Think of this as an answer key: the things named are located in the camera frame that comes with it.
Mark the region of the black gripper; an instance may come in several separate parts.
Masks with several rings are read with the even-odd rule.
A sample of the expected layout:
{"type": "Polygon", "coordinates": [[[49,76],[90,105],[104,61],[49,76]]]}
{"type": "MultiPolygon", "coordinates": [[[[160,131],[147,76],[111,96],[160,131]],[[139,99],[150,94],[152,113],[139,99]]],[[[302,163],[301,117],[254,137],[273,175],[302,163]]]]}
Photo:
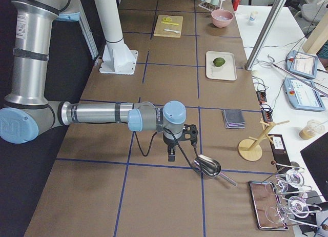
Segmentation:
{"type": "Polygon", "coordinates": [[[177,140],[171,140],[167,137],[163,137],[163,141],[165,144],[167,144],[168,161],[174,162],[176,158],[175,146],[179,145],[180,138],[178,138],[177,140]]]}

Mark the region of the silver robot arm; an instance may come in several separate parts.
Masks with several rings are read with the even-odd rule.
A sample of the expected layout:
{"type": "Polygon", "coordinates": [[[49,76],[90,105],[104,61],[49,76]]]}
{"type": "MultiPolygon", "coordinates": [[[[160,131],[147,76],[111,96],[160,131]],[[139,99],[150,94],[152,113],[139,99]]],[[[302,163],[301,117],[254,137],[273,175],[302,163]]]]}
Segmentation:
{"type": "Polygon", "coordinates": [[[168,160],[186,134],[186,108],[170,101],[162,108],[152,103],[72,104],[44,96],[52,24],[86,19],[80,0],[12,0],[17,8],[12,90],[1,109],[1,138],[14,144],[72,123],[126,123],[129,130],[163,134],[168,160]]]}

